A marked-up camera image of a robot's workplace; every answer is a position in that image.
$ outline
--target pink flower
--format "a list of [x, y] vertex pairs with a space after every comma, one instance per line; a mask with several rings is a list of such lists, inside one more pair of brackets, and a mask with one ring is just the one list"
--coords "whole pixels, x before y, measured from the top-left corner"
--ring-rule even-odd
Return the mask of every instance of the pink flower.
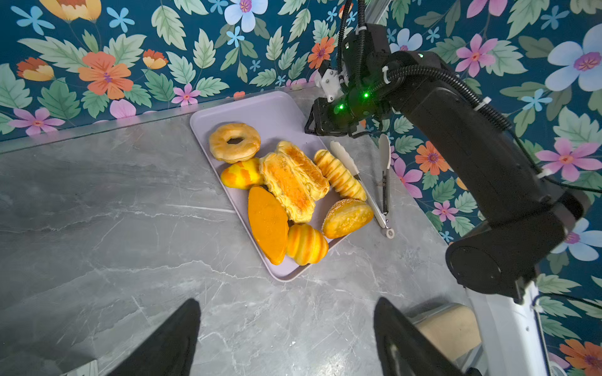
[[420, 188], [409, 183], [419, 182], [420, 179], [422, 179], [422, 171], [409, 170], [408, 172], [406, 172], [406, 164], [403, 161], [403, 159], [399, 158], [397, 154], [395, 154], [395, 156], [396, 158], [395, 162], [393, 162], [393, 170], [395, 170], [397, 177], [399, 177], [399, 180], [402, 181], [403, 186], [406, 187], [406, 189], [410, 193], [410, 196], [412, 196], [415, 199], [421, 199], [422, 191], [420, 190]]
[[475, 34], [470, 40], [470, 49], [462, 47], [456, 51], [458, 57], [464, 59], [456, 66], [456, 72], [462, 72], [470, 66], [468, 74], [475, 77], [482, 67], [495, 63], [495, 56], [487, 55], [487, 52], [493, 50], [497, 45], [497, 38], [487, 40], [482, 46], [481, 42], [483, 42], [483, 38]]
[[135, 116], [136, 107], [129, 103], [126, 99], [114, 100], [111, 102], [109, 112], [115, 117], [115, 119], [121, 119], [122, 117]]
[[562, 178], [574, 182], [579, 178], [577, 167], [582, 168], [583, 170], [598, 170], [602, 168], [602, 162], [599, 160], [594, 158], [582, 158], [594, 153], [599, 147], [600, 144], [584, 143], [579, 145], [579, 147], [573, 151], [573, 145], [569, 139], [559, 138], [554, 144], [554, 149], [556, 149], [558, 153], [543, 150], [535, 153], [535, 155], [542, 161], [552, 161], [552, 163], [543, 165], [542, 168], [547, 168], [552, 171], [552, 173], [557, 173], [558, 170], [562, 168]]
[[45, 133], [55, 132], [57, 129], [53, 127], [65, 124], [65, 121], [61, 119], [48, 119], [50, 112], [44, 107], [37, 109], [35, 116], [31, 112], [20, 108], [14, 108], [13, 112], [23, 120], [11, 120], [8, 125], [14, 128], [27, 128], [25, 130], [27, 136], [38, 135], [41, 131]]
[[[481, 13], [483, 8], [485, 8], [485, 4], [487, 4], [487, 0], [473, 0], [468, 6], [466, 18], [471, 18]], [[504, 12], [507, 4], [508, 0], [489, 0], [489, 13], [493, 16], [499, 16]]]
[[441, 222], [445, 222], [446, 219], [452, 222], [456, 220], [456, 217], [454, 217], [452, 214], [457, 213], [458, 209], [450, 208], [449, 201], [445, 201], [443, 205], [441, 205], [438, 202], [435, 202], [435, 207], [436, 209], [433, 210], [433, 214], [438, 215]]
[[182, 102], [180, 106], [187, 106], [189, 104], [195, 105], [199, 103], [199, 101], [196, 100], [195, 97], [198, 97], [200, 95], [200, 91], [192, 90], [191, 84], [186, 84], [184, 90], [180, 89], [179, 87], [175, 87], [173, 88], [173, 92], [177, 95], [177, 97], [172, 99], [172, 103]]

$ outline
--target donut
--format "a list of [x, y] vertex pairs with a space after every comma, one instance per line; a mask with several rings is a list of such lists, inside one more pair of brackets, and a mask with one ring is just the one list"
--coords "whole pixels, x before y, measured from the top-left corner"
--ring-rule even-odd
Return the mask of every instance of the donut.
[[[242, 138], [238, 144], [229, 144], [233, 138]], [[255, 128], [243, 123], [222, 125], [209, 136], [209, 149], [218, 161], [236, 163], [248, 161], [261, 147], [261, 137]]]

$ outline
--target green leaf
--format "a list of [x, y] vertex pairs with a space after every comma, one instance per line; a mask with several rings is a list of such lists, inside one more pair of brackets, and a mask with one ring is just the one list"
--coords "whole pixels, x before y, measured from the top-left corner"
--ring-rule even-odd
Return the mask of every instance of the green leaf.
[[535, 153], [542, 151], [544, 148], [540, 144], [538, 144], [538, 143], [533, 144], [529, 140], [524, 140], [524, 141], [521, 140], [521, 143], [523, 144], [524, 148], [527, 150], [527, 153], [529, 153], [529, 155], [531, 156], [531, 159], [533, 160], [533, 162], [539, 163], [539, 158], [537, 158]]
[[25, 80], [14, 76], [8, 63], [0, 65], [0, 106], [24, 108], [32, 101]]
[[587, 114], [577, 117], [568, 107], [562, 109], [558, 115], [558, 125], [553, 129], [558, 136], [571, 140], [574, 147], [583, 143], [602, 144], [602, 131], [598, 120], [590, 121]]
[[539, 89], [545, 90], [545, 85], [540, 84], [538, 82], [523, 82], [520, 86], [510, 86], [505, 89], [500, 90], [500, 94], [505, 95], [507, 97], [513, 98], [522, 98], [522, 97], [532, 97], [535, 95], [535, 91]]
[[566, 307], [563, 302], [559, 300], [553, 300], [550, 297], [540, 297], [538, 304], [544, 309], [547, 315], [567, 317], [575, 316], [581, 317], [577, 312], [573, 311], [569, 307]]
[[411, 0], [393, 0], [391, 4], [391, 11], [393, 12], [393, 19], [397, 21], [400, 27], [403, 27], [403, 21], [406, 18], [406, 14], [409, 12]]
[[550, 274], [549, 276], [540, 274], [537, 276], [537, 281], [535, 283], [539, 291], [544, 294], [563, 294], [564, 292], [571, 292], [570, 289], [573, 287], [581, 286], [577, 282], [559, 278], [554, 274]]
[[25, 38], [18, 42], [41, 53], [41, 59], [53, 62], [54, 66], [65, 68], [67, 72], [78, 73], [78, 68], [87, 67], [81, 60], [86, 55], [85, 49], [76, 48], [68, 41], [63, 43], [51, 37], [45, 38], [46, 40]]
[[426, 212], [426, 217], [432, 223], [435, 230], [441, 231], [443, 229], [443, 222], [441, 222], [438, 215], [433, 214], [433, 212]]
[[443, 42], [435, 43], [435, 46], [436, 47], [431, 48], [429, 51], [439, 55], [446, 63], [453, 64], [460, 59], [456, 54], [456, 51], [459, 48], [466, 46], [466, 42], [460, 37], [451, 37], [451, 39], [445, 38]]
[[508, 39], [515, 37], [527, 24], [533, 25], [539, 20], [542, 10], [547, 10], [550, 0], [517, 0], [510, 9], [510, 18], [507, 23], [511, 23]]
[[96, 41], [96, 38], [90, 34], [87, 30], [84, 30], [84, 34], [81, 36], [81, 38], [84, 40], [85, 45], [90, 49], [90, 51], [92, 52], [98, 52], [98, 42]]
[[81, 100], [84, 102], [84, 109], [87, 109], [90, 116], [94, 119], [96, 119], [100, 112], [104, 112], [109, 104], [109, 97], [106, 93], [98, 95], [90, 90], [84, 91], [84, 97]]
[[529, 109], [522, 110], [514, 117], [514, 124], [516, 124], [514, 131], [517, 136], [523, 136], [527, 130], [527, 127], [533, 124], [535, 121], [535, 112], [535, 107], [531, 107]]
[[439, 181], [439, 175], [431, 175], [430, 171], [426, 172], [422, 178], [422, 190], [431, 189]]
[[188, 14], [192, 14], [192, 12], [201, 16], [209, 14], [200, 0], [173, 0], [173, 2], [178, 9], [183, 9]]
[[265, 21], [255, 16], [255, 29], [253, 29], [253, 32], [258, 37], [262, 37], [263, 39], [269, 39], [270, 33], [267, 31], [267, 28], [265, 26]]
[[552, 94], [549, 95], [552, 98], [548, 107], [545, 110], [545, 116], [549, 122], [554, 120], [556, 116], [560, 113], [563, 106], [567, 105], [568, 102], [571, 101], [571, 97], [573, 96], [571, 86], [567, 87], [562, 91], [552, 91]]
[[284, 5], [278, 11], [278, 14], [293, 14], [305, 4], [306, 0], [284, 0]]
[[498, 41], [493, 50], [488, 52], [488, 54], [495, 57], [495, 63], [485, 67], [487, 73], [493, 72], [498, 76], [503, 76], [504, 73], [518, 75], [526, 72], [527, 70], [523, 64], [518, 61], [523, 55], [520, 52], [516, 52], [517, 49], [518, 47], [512, 46], [509, 40]]
[[602, 90], [593, 91], [589, 96], [588, 108], [602, 115]]
[[241, 80], [243, 80], [243, 82], [244, 82], [245, 84], [246, 84], [246, 83], [249, 81], [249, 79], [247, 78], [247, 72], [248, 72], [248, 71], [249, 71], [249, 70], [247, 69], [247, 67], [245, 67], [245, 66], [244, 66], [244, 64], [243, 64], [241, 61], [239, 61], [239, 62], [238, 62], [238, 69], [237, 69], [237, 71], [236, 71], [236, 75], [237, 75], [237, 76], [238, 76], [238, 77], [239, 77]]
[[437, 184], [437, 186], [435, 186], [432, 191], [433, 200], [440, 203], [444, 203], [453, 199], [456, 195], [456, 188], [454, 187], [454, 185], [455, 181], [452, 177], [447, 179], [447, 181], [445, 182]]
[[307, 57], [309, 56], [309, 52], [306, 52], [305, 55], [298, 57], [297, 60], [291, 65], [291, 69], [288, 70], [288, 77], [290, 79], [296, 79], [299, 77], [305, 66], [307, 65]]
[[428, 29], [434, 24], [436, 24], [436, 22], [439, 21], [442, 17], [443, 15], [440, 13], [430, 11], [427, 12], [424, 16], [416, 18], [414, 22]]
[[13, 126], [8, 125], [8, 122], [10, 122], [11, 120], [12, 119], [9, 118], [8, 116], [6, 116], [5, 114], [0, 113], [0, 133], [1, 134], [5, 135], [14, 130]]
[[200, 91], [202, 97], [214, 96], [229, 87], [227, 83], [222, 82], [221, 78], [213, 77], [201, 78], [196, 84], [196, 89]]
[[294, 45], [287, 48], [286, 51], [284, 51], [284, 54], [282, 54], [282, 56], [280, 57], [280, 60], [278, 60], [278, 67], [280, 69], [285, 70], [291, 66], [291, 64], [293, 63], [293, 60], [295, 59], [295, 56], [297, 55], [297, 46], [298, 45], [299, 45], [299, 42], [295, 43]]
[[451, 6], [449, 12], [445, 16], [445, 34], [450, 36], [452, 34], [454, 26], [456, 26], [456, 22], [460, 19], [460, 14], [462, 10], [460, 8], [460, 0], [456, 0], [455, 3]]
[[395, 150], [399, 154], [407, 154], [412, 150], [416, 150], [416, 147], [424, 141], [414, 136], [403, 135], [395, 140]]
[[236, 47], [226, 54], [226, 58], [224, 59], [220, 70], [224, 70], [225, 68], [228, 68], [232, 64], [236, 63], [236, 59], [238, 58], [238, 49], [239, 47]]
[[244, 56], [248, 56], [251, 59], [257, 59], [257, 52], [255, 52], [253, 49], [253, 43], [249, 42], [248, 40], [240, 41], [240, 51]]
[[[598, 190], [602, 188], [602, 176], [595, 171], [580, 171], [579, 178], [574, 182], [564, 182], [570, 185], [582, 186], [585, 188], [593, 188]], [[594, 203], [596, 197], [600, 197], [600, 193], [596, 192], [584, 192], [589, 200]]]
[[585, 371], [578, 368], [571, 368], [566, 372], [566, 376], [586, 376]]
[[552, 320], [546, 315], [540, 315], [539, 320], [544, 333], [549, 336], [560, 337], [562, 339], [566, 337], [581, 339], [574, 332], [562, 326], [559, 321]]
[[414, 128], [414, 125], [412, 123], [410, 123], [410, 121], [408, 119], [406, 119], [405, 116], [398, 117], [397, 119], [395, 119], [395, 122], [393, 123], [393, 129], [399, 134], [404, 134], [405, 132], [407, 132], [413, 128]]
[[474, 228], [470, 220], [466, 217], [456, 217], [455, 221], [451, 222], [451, 228], [454, 229], [460, 236], [468, 234]]
[[463, 213], [472, 213], [477, 208], [477, 202], [473, 194], [466, 191], [458, 196], [454, 206]]
[[137, 105], [145, 105], [149, 108], [152, 107], [151, 95], [148, 90], [138, 84], [132, 85], [132, 90], [124, 91], [123, 94], [125, 94], [126, 99]]
[[595, 14], [598, 9], [602, 9], [601, 0], [571, 0], [571, 11], [575, 14], [582, 10], [587, 14]]
[[464, 79], [464, 82], [468, 85], [468, 87], [470, 87], [471, 89], [473, 89], [473, 91], [475, 93], [477, 93], [478, 95], [483, 94], [483, 92], [480, 89], [481, 84], [477, 80], [475, 80], [474, 78], [466, 77]]
[[282, 46], [284, 45], [284, 37], [282, 36], [282, 26], [276, 30], [273, 37], [270, 37], [270, 42], [267, 45], [267, 52], [265, 57], [269, 60], [276, 60], [282, 53]]
[[230, 40], [230, 37], [228, 37], [228, 31], [234, 33], [234, 29], [236, 29], [236, 26], [234, 25], [226, 24], [222, 26], [220, 29], [220, 36], [216, 40], [216, 48], [222, 47], [224, 43]]
[[216, 49], [213, 48], [213, 41], [209, 40], [203, 29], [199, 29], [199, 40], [194, 43], [193, 53], [193, 61], [201, 69], [209, 68], [216, 61]]
[[72, 119], [79, 114], [81, 108], [76, 99], [77, 93], [69, 91], [69, 87], [63, 80], [53, 81], [50, 88], [43, 87], [42, 96], [37, 100], [50, 111], [50, 115], [59, 119]]
[[115, 57], [115, 65], [125, 64], [126, 67], [130, 68], [134, 66], [134, 63], [140, 60], [140, 55], [144, 50], [140, 48], [146, 35], [135, 34], [126, 37], [125, 34], [121, 34], [117, 37], [117, 40], [111, 38], [109, 41], [109, 47], [104, 47], [103, 51], [105, 54], [109, 54]]
[[166, 75], [163, 73], [158, 75], [150, 69], [143, 69], [142, 71], [148, 80], [145, 84], [156, 100], [169, 102], [176, 96], [173, 92], [173, 81], [167, 79]]
[[167, 67], [172, 72], [173, 79], [184, 85], [191, 83], [196, 76], [192, 63], [189, 63], [184, 56], [177, 56], [170, 51], [167, 51], [167, 56], [169, 57]]
[[568, 254], [566, 252], [550, 253], [545, 258], [550, 262], [550, 269], [554, 274], [560, 273], [562, 267], [568, 266]]
[[250, 82], [252, 85], [256, 85], [257, 87], [264, 87], [268, 85], [272, 85], [276, 80], [276, 69], [266, 69], [263, 72], [260, 72], [255, 78], [253, 78]]
[[173, 44], [176, 48], [186, 50], [184, 25], [175, 10], [161, 5], [153, 12], [150, 24], [157, 28], [157, 35], [163, 38], [168, 46]]
[[602, 278], [598, 278], [598, 277], [594, 277], [594, 276], [591, 276], [591, 277], [592, 277], [592, 281], [594, 281], [594, 283], [596, 285], [602, 287]]
[[518, 37], [518, 44], [525, 50], [525, 56], [530, 59], [548, 57], [554, 45], [548, 38], [535, 39], [526, 35]]
[[300, 11], [299, 13], [297, 13], [297, 16], [295, 17], [295, 21], [293, 21], [293, 25], [291, 26], [291, 29], [290, 29], [291, 35], [288, 38], [289, 43], [291, 43], [298, 36], [303, 34], [305, 29], [307, 29], [307, 25], [309, 24], [310, 20], [311, 20], [311, 13], [309, 12], [309, 9], [305, 8], [302, 11]]
[[328, 38], [328, 24], [326, 21], [314, 20], [314, 42], [320, 43], [322, 38]]

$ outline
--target flower center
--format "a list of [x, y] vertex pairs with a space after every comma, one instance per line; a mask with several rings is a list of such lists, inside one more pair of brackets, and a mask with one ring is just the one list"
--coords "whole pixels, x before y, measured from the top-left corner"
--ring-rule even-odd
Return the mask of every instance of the flower center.
[[590, 52], [575, 60], [573, 68], [585, 72], [586, 70], [590, 70], [599, 66], [601, 60], [602, 55], [600, 55], [599, 52]]
[[602, 369], [602, 360], [601, 359], [598, 359], [592, 355], [588, 355], [585, 357], [584, 360], [585, 360], [585, 363], [593, 366], [594, 368]]
[[250, 11], [252, 6], [251, 0], [240, 0], [240, 10], [243, 11], [243, 13]]
[[431, 153], [429, 154], [428, 159], [431, 163], [437, 163], [437, 161], [439, 161], [439, 155], [437, 153]]
[[558, 160], [563, 164], [571, 164], [575, 160], [575, 157], [572, 155], [563, 155]]
[[570, 232], [566, 236], [565, 243], [575, 244], [575, 243], [578, 243], [580, 240], [581, 240], [581, 236], [579, 236], [578, 234], [576, 234], [574, 232]]

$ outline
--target flower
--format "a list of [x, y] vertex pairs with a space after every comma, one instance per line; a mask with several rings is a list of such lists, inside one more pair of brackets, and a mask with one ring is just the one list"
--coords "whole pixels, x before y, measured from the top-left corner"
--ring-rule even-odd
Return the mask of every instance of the flower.
[[276, 85], [278, 86], [282, 86], [282, 84], [284, 83], [284, 80], [287, 78], [286, 75], [282, 75], [282, 76], [278, 76], [278, 81], [276, 81]]
[[426, 147], [420, 145], [417, 152], [416, 163], [420, 164], [420, 170], [423, 173], [426, 174], [430, 171], [431, 175], [439, 175], [441, 171], [449, 170], [450, 166], [430, 141], [426, 142]]
[[544, 22], [543, 25], [541, 25], [541, 29], [545, 29], [546, 27], [548, 27], [548, 25], [552, 25], [553, 30], [558, 29], [558, 20], [567, 17], [568, 14], [568, 10], [565, 10], [558, 14], [558, 5], [554, 5], [554, 7], [552, 8], [552, 14], [544, 14], [543, 16], [541, 16], [541, 20], [547, 20], [546, 22]]
[[438, 202], [435, 202], [436, 209], [433, 209], [433, 214], [438, 215], [441, 222], [445, 222], [446, 219], [454, 222], [456, 217], [453, 214], [457, 213], [459, 210], [456, 208], [450, 208], [450, 202], [445, 201], [443, 205]]
[[326, 18], [326, 20], [328, 22], [330, 22], [335, 19], [336, 15], [337, 15], [337, 7], [333, 7], [332, 10], [328, 11], [328, 17]]
[[115, 119], [121, 119], [122, 117], [135, 116], [136, 107], [126, 99], [114, 100], [111, 102], [109, 112], [115, 117]]
[[249, 69], [252, 69], [254, 72], [259, 69], [259, 63], [261, 63], [261, 60], [257, 60], [257, 61], [253, 60], [253, 61], [251, 61], [251, 63], [253, 63], [253, 64], [251, 65], [251, 68], [249, 68]]
[[123, 32], [128, 32], [128, 26], [126, 25], [126, 23], [128, 25], [135, 24], [134, 20], [132, 20], [131, 18], [125, 18], [125, 16], [127, 16], [129, 13], [129, 10], [127, 8], [121, 8], [121, 12], [117, 14], [115, 9], [107, 7], [107, 13], [110, 16], [115, 17], [114, 20], [109, 22], [109, 26], [112, 28], [116, 28], [117, 26], [121, 25], [121, 30], [123, 30]]
[[393, 29], [393, 31], [391, 31], [391, 29], [387, 29], [386, 30], [386, 39], [391, 43], [394, 42], [396, 33], [397, 33], [397, 29]]
[[294, 81], [287, 80], [286, 86], [293, 90], [301, 90], [305, 84], [307, 84], [307, 80], [305, 78], [300, 78]]
[[[339, 18], [342, 19], [343, 18], [343, 8], [345, 7], [345, 4], [343, 4], [341, 6], [341, 9], [339, 9]], [[351, 3], [351, 6], [349, 7], [349, 9], [347, 9], [347, 15], [349, 15], [349, 12], [351, 12], [351, 9], [353, 9], [353, 3]]]
[[430, 39], [431, 43], [434, 43], [435, 39], [439, 39], [441, 37], [439, 34], [437, 34], [438, 31], [439, 31], [439, 26], [437, 26], [434, 31], [432, 31], [431, 29], [429, 29], [428, 30], [429, 36], [426, 37], [426, 38]]
[[172, 99], [172, 103], [182, 102], [180, 106], [187, 106], [189, 104], [195, 105], [199, 103], [195, 97], [200, 95], [200, 90], [192, 90], [191, 84], [186, 84], [186, 86], [184, 86], [184, 90], [180, 89], [179, 87], [175, 87], [173, 88], [173, 92], [177, 96]]
[[420, 46], [422, 46], [422, 35], [416, 33], [410, 38], [410, 29], [401, 29], [397, 34], [397, 43], [389, 45], [391, 52], [416, 51]]
[[355, 16], [358, 15], [358, 12], [349, 12], [347, 16], [347, 26], [349, 26], [353, 21], [355, 21]]
[[101, 15], [101, 0], [40, 0], [58, 18], [71, 22], [77, 18], [96, 21]]
[[315, 44], [311, 49], [313, 54], [307, 57], [307, 62], [311, 69], [319, 68], [324, 60], [330, 60], [330, 54], [335, 50], [334, 43], [334, 38], [323, 37], [319, 43]]
[[88, 90], [94, 94], [107, 93], [109, 99], [121, 99], [125, 95], [122, 90], [130, 91], [134, 82], [124, 78], [132, 74], [125, 64], [115, 65], [115, 57], [104, 52], [88, 52], [82, 61], [90, 68], [78, 68], [79, 79], [93, 81]]
[[553, 91], [569, 87], [579, 77], [583, 91], [602, 89], [602, 23], [591, 28], [583, 38], [583, 48], [576, 42], [563, 42], [550, 52], [548, 62], [565, 66], [545, 79], [545, 85]]
[[232, 31], [226, 31], [226, 35], [230, 37], [230, 40], [228, 41], [228, 46], [234, 43], [234, 47], [238, 47], [238, 41], [244, 40], [243, 35], [238, 35], [239, 32], [240, 26], [236, 26], [236, 28], [234, 29], [234, 33], [232, 33]]
[[573, 231], [569, 232], [562, 243], [554, 248], [552, 253], [571, 252], [574, 258], [581, 261], [593, 261], [599, 257], [598, 251], [590, 247], [602, 247], [602, 231], [585, 231], [589, 221], [581, 218], [575, 224]]
[[410, 196], [415, 199], [421, 199], [422, 191], [420, 188], [410, 183], [419, 182], [420, 179], [422, 179], [422, 171], [409, 170], [406, 172], [406, 163], [401, 158], [395, 159], [395, 162], [393, 162], [393, 170], [395, 171], [395, 174], [397, 174], [397, 177], [399, 177], [399, 180], [402, 181], [403, 186], [408, 190]]
[[211, 6], [211, 9], [209, 9], [210, 12], [215, 12], [217, 9], [217, 12], [219, 14], [224, 14], [222, 7], [225, 7], [228, 5], [228, 2], [226, 0], [209, 0], [210, 3], [212, 3], [213, 5]]
[[31, 81], [50, 81], [54, 78], [54, 70], [42, 59], [30, 57], [17, 64], [17, 76]]
[[19, 7], [15, 7], [14, 5], [10, 7], [10, 10], [17, 13], [21, 17], [25, 17], [24, 19], [20, 19], [17, 21], [17, 25], [22, 28], [25, 26], [32, 25], [34, 31], [40, 35], [44, 35], [44, 30], [42, 27], [47, 29], [54, 29], [54, 25], [48, 21], [40, 20], [39, 18], [42, 16], [42, 10], [40, 7], [36, 7], [35, 5], [31, 7], [31, 15], [27, 14], [26, 11], [22, 10]]
[[65, 124], [65, 121], [61, 119], [48, 119], [50, 112], [44, 107], [37, 109], [35, 116], [31, 112], [20, 108], [13, 108], [13, 112], [23, 120], [11, 120], [8, 125], [14, 128], [27, 128], [25, 130], [27, 136], [38, 135], [41, 131], [45, 133], [55, 132], [57, 129], [53, 127]]
[[169, 60], [161, 52], [155, 52], [151, 49], [146, 50], [142, 55], [142, 61], [148, 69], [161, 69], [169, 63]]
[[562, 168], [562, 178], [574, 182], [579, 178], [577, 167], [583, 170], [598, 170], [602, 168], [602, 162], [594, 158], [583, 158], [586, 155], [594, 153], [600, 144], [583, 143], [573, 151], [573, 145], [567, 138], [558, 138], [554, 143], [554, 149], [558, 153], [549, 150], [542, 150], [535, 153], [535, 156], [542, 161], [551, 161], [542, 166], [555, 174]]
[[255, 28], [255, 14], [264, 14], [267, 9], [267, 0], [230, 0], [234, 4], [229, 5], [224, 11], [224, 18], [230, 25], [242, 18], [241, 26], [243, 32], [251, 32]]
[[501, 15], [508, 4], [508, 0], [473, 0], [466, 11], [466, 18], [471, 18], [481, 13], [487, 1], [489, 1], [489, 13], [492, 16]]
[[463, 72], [468, 68], [468, 74], [475, 77], [481, 68], [495, 63], [495, 56], [488, 55], [487, 52], [493, 50], [497, 45], [497, 38], [489, 39], [481, 46], [482, 41], [483, 38], [475, 34], [470, 40], [470, 49], [462, 47], [456, 51], [458, 57], [464, 59], [456, 66], [456, 72]]
[[441, 235], [441, 237], [443, 238], [443, 240], [445, 240], [448, 243], [453, 240], [453, 238], [450, 236], [450, 232], [449, 231], [445, 231], [445, 232], [439, 231], [439, 235]]
[[552, 98], [542, 98], [542, 94], [544, 94], [544, 89], [537, 89], [533, 97], [522, 97], [521, 101], [528, 102], [523, 109], [535, 106], [535, 111], [540, 112], [543, 109], [541, 106], [542, 103], [550, 103], [552, 101]]
[[584, 369], [585, 376], [602, 376], [602, 348], [591, 342], [583, 346], [576, 339], [566, 339], [560, 350], [568, 355], [567, 362], [577, 369]]

